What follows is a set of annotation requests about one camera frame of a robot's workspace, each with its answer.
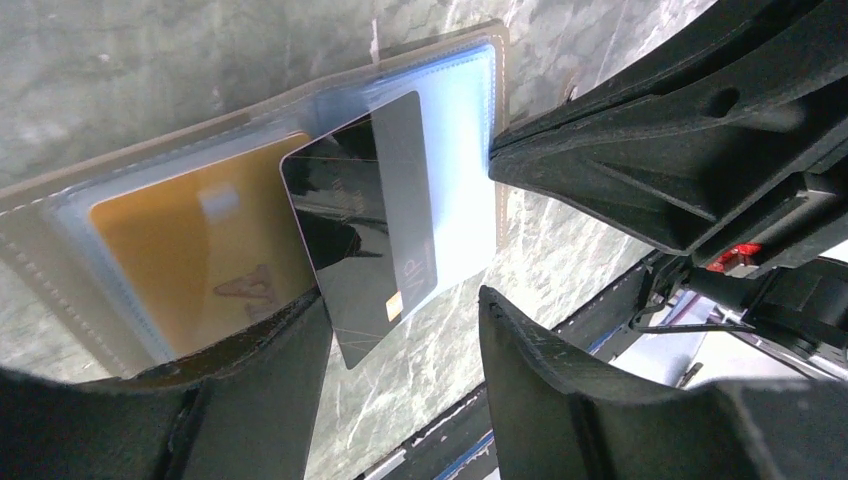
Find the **grey leather card holder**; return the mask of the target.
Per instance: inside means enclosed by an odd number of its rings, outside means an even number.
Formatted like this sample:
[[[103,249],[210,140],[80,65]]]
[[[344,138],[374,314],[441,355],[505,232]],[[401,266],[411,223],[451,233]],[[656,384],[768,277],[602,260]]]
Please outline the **grey leather card holder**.
[[[319,287],[348,366],[506,244],[500,21],[6,187],[1,264],[113,376]]]

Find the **black VIP card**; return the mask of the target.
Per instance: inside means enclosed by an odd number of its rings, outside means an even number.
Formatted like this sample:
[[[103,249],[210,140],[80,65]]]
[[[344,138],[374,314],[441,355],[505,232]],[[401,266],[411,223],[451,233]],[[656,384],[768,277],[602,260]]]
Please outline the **black VIP card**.
[[[353,369],[438,284],[418,93],[284,156],[280,173],[343,361]]]

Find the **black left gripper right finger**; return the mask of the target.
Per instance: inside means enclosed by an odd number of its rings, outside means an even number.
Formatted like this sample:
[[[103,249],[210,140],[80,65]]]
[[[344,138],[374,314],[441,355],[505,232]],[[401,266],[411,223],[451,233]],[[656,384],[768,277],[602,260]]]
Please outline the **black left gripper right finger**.
[[[724,380],[692,390],[609,365],[479,291],[504,479],[843,479],[847,386]]]

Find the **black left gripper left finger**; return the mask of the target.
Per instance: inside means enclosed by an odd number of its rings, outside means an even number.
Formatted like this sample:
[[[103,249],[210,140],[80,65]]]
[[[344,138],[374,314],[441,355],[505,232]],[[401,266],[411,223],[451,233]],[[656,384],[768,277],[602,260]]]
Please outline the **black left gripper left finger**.
[[[332,329],[310,291],[133,378],[1,372],[5,479],[300,479]]]

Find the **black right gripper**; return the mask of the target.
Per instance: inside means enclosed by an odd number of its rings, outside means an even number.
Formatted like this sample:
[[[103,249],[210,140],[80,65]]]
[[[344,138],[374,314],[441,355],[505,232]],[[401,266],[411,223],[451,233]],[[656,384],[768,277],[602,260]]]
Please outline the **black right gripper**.
[[[652,252],[565,320],[610,360],[723,332],[811,378],[847,375],[847,5],[728,66],[554,130],[495,141],[490,177]]]

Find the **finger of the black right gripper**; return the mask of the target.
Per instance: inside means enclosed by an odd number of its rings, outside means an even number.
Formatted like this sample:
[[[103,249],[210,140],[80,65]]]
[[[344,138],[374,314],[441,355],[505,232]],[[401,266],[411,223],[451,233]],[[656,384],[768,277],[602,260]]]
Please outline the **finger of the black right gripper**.
[[[752,52],[818,5],[817,1],[718,1],[587,94],[511,127],[510,134],[532,136],[644,96],[679,90]]]

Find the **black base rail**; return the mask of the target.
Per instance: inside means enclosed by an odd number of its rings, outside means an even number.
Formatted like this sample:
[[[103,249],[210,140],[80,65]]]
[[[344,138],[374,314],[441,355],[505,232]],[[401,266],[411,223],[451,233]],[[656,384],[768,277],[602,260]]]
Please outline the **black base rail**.
[[[359,475],[361,479],[498,479],[485,384]]]

